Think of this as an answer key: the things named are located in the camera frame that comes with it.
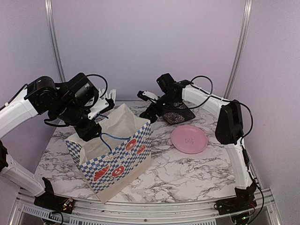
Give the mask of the checkered paper bag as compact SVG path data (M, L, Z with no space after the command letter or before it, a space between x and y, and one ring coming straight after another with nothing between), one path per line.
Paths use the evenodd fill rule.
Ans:
M99 122L102 132L85 142L78 134L65 140L70 155L93 193L106 203L151 164L151 123L126 104Z

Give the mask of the pink plate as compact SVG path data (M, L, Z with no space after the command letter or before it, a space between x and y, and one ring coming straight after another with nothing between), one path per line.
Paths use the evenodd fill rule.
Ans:
M200 128L182 125L172 131L171 142L182 153L197 154L207 147L208 138Z

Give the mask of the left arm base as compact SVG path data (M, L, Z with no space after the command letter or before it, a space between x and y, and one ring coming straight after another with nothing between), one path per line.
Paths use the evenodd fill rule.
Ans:
M45 177L42 180L45 184L45 192L41 196L35 197L34 204L56 212L71 214L75 203L73 198L55 195L51 182Z

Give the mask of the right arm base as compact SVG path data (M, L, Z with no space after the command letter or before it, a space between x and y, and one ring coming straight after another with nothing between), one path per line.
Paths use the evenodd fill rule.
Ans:
M242 197L231 197L217 200L214 204L214 209L218 211L219 215L225 215L248 209L254 209L256 206L257 203L254 197L251 197L248 201Z

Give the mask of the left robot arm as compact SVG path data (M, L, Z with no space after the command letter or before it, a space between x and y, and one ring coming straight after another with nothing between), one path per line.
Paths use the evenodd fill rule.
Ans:
M62 127L74 127L83 141L96 138L102 131L95 117L108 107L107 100L89 79L78 73L68 82L56 83L42 76L25 84L0 109L0 136L5 137L18 126L47 113L44 123L56 127L53 121L64 121Z

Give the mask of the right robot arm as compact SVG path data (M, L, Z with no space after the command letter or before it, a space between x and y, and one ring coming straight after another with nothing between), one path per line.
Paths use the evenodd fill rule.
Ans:
M237 210L244 209L250 203L250 198L256 191L256 182L249 169L249 157L244 146L241 107L238 100L228 100L197 87L194 80L175 81L170 74L163 74L157 79L163 92L161 97L149 91L139 91L137 96L150 101L148 108L140 117L149 119L151 123L159 117L169 124L179 124L195 118L192 108L185 102L194 104L194 108L203 108L217 118L215 137L225 146L232 163L235 176L235 193L232 206Z

